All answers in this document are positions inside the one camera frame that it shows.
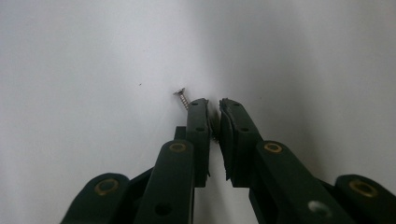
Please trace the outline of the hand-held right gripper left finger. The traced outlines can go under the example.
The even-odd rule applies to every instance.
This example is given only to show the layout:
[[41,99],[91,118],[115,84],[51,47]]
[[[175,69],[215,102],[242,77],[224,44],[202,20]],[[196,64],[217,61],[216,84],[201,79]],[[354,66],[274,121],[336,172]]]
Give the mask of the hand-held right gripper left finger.
[[187,125],[177,126],[174,136],[193,145],[196,188],[204,188],[209,176],[210,127],[207,103],[205,98],[192,101],[189,104]]

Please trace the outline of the small silver screw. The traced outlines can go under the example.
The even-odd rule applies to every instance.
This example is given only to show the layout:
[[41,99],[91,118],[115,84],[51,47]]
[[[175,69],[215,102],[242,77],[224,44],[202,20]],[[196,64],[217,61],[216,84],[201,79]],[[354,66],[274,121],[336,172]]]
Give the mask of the small silver screw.
[[180,89],[178,91],[175,91],[174,95],[179,98],[179,100],[183,104],[184,108],[186,110],[188,110],[189,109],[189,101],[188,101],[188,99],[187,99],[187,97],[185,95],[185,89],[182,88],[182,89]]

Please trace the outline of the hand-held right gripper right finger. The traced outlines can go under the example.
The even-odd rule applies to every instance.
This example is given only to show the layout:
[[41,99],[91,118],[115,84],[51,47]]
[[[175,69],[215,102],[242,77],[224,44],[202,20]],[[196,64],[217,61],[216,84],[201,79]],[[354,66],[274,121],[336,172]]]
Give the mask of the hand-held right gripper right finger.
[[219,145],[226,179],[232,182],[234,188],[248,188],[254,151],[262,137],[241,103],[224,98],[219,101],[219,109]]

